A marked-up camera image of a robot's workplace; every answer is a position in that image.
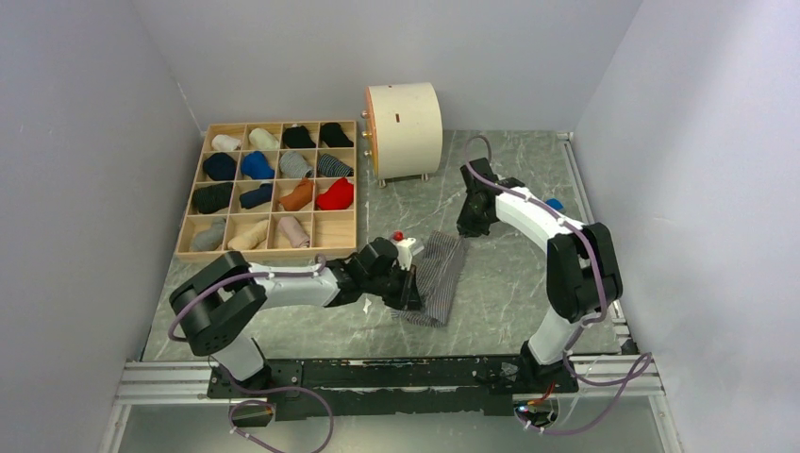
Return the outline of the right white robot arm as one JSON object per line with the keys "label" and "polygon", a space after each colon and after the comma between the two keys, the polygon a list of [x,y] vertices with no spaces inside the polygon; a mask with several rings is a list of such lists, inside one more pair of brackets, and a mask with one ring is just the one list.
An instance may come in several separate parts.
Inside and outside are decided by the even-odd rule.
{"label": "right white robot arm", "polygon": [[528,360],[518,367],[521,384],[539,392],[555,377],[554,363],[572,350],[580,332],[601,323],[608,305],[623,292],[609,229],[584,224],[554,210],[521,181],[500,179],[486,158],[460,168],[467,198],[458,233],[479,237],[501,222],[525,235],[546,256],[545,287],[550,308],[524,344]]}

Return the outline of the pink beige underwear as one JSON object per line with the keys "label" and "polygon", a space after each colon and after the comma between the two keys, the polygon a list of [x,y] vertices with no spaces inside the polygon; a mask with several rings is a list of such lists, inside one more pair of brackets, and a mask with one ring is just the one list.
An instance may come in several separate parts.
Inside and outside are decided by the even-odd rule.
{"label": "pink beige underwear", "polygon": [[277,227],[292,248],[310,247],[310,236],[294,216],[281,217]]}

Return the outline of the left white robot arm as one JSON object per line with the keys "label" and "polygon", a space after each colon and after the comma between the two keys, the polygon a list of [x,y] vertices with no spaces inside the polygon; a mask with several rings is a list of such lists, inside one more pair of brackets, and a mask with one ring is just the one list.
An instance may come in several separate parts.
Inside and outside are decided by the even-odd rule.
{"label": "left white robot arm", "polygon": [[255,264],[239,251],[226,252],[170,295],[175,319],[168,337],[218,361],[244,395],[260,395],[270,368],[257,343],[243,335],[259,311],[334,308],[365,294],[395,310],[419,310],[413,260],[423,249],[417,239],[378,237],[344,259],[318,255],[313,264],[294,267]]}

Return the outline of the grey striped underwear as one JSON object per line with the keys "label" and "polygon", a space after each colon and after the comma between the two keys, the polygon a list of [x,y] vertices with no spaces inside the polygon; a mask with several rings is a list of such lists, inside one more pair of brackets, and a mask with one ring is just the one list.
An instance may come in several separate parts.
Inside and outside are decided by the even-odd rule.
{"label": "grey striped underwear", "polygon": [[419,310],[392,310],[392,317],[422,327],[445,327],[454,305],[460,275],[469,244],[460,236],[432,231],[423,242],[417,265],[416,284],[422,307]]}

